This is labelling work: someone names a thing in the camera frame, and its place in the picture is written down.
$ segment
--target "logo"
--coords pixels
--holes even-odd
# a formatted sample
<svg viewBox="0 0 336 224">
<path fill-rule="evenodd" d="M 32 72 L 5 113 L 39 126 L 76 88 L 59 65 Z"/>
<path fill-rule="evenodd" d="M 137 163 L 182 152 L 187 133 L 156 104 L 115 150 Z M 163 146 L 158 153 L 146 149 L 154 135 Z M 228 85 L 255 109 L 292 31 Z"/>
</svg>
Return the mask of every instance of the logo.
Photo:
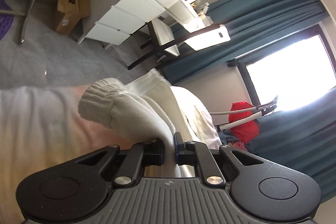
<svg viewBox="0 0 336 224">
<path fill-rule="evenodd" d="M 165 184 L 166 184 L 167 186 L 171 186 L 171 185 L 174 184 L 174 182 L 172 182 L 171 180 L 167 180 L 167 181 L 165 182 Z"/>
</svg>

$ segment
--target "white sock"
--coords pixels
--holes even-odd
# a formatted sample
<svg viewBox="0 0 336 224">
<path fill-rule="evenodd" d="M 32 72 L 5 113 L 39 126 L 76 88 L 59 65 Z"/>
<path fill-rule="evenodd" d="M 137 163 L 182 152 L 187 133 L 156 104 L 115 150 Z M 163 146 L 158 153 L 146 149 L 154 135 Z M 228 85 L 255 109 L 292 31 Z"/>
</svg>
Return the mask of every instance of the white sock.
<svg viewBox="0 0 336 224">
<path fill-rule="evenodd" d="M 175 163 L 175 127 L 153 99 L 129 93 L 117 79 L 103 79 L 85 91 L 78 112 L 84 119 L 113 128 L 134 142 L 160 138 L 165 145 L 164 165 L 153 167 L 150 173 L 155 177 L 181 176 Z"/>
</svg>

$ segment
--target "teal curtain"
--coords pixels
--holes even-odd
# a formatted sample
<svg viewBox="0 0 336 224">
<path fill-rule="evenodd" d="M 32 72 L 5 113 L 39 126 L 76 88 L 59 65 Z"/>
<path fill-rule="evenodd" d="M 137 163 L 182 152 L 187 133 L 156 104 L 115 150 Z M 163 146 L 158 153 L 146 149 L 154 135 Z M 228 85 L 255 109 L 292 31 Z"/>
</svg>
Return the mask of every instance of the teal curtain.
<svg viewBox="0 0 336 224">
<path fill-rule="evenodd" d="M 322 202 L 336 196 L 336 87 L 308 105 L 258 121 L 259 135 L 246 145 L 250 153 L 312 177 Z M 229 130 L 219 136 L 223 143 L 236 141 Z"/>
<path fill-rule="evenodd" d="M 172 84 L 328 17 L 319 0 L 219 0 L 209 6 L 207 15 L 215 23 L 225 24 L 231 40 L 162 69 Z M 187 31 L 177 25 L 173 32 L 177 38 Z"/>
</svg>

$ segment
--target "desk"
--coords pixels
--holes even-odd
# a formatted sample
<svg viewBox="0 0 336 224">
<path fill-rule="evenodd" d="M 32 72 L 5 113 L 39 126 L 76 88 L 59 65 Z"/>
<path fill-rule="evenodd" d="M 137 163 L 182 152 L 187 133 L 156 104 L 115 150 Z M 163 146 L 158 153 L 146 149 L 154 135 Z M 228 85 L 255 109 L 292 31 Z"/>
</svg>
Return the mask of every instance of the desk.
<svg viewBox="0 0 336 224">
<path fill-rule="evenodd" d="M 185 0 L 90 0 L 91 15 L 83 19 L 83 35 L 78 40 L 80 44 L 85 37 L 111 44 L 119 45 L 131 34 L 148 22 L 167 11 L 177 22 L 189 32 L 204 28 L 204 24 Z M 156 28 L 160 32 L 167 31 L 162 25 Z M 164 45 L 172 34 L 159 39 Z M 178 53 L 177 47 L 166 49 L 171 54 Z"/>
</svg>

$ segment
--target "metal screw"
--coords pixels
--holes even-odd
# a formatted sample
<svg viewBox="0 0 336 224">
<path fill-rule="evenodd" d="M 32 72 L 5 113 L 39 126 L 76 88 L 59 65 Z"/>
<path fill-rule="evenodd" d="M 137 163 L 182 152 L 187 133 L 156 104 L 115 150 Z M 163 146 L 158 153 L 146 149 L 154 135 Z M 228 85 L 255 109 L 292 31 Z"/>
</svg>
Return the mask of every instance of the metal screw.
<svg viewBox="0 0 336 224">
<path fill-rule="evenodd" d="M 221 184 L 223 182 L 223 179 L 221 177 L 218 176 L 211 176 L 207 178 L 207 182 L 212 184 L 212 185 L 218 185 Z"/>
<path fill-rule="evenodd" d="M 131 178 L 129 177 L 117 177 L 114 181 L 120 185 L 126 185 L 132 182 Z"/>
</svg>

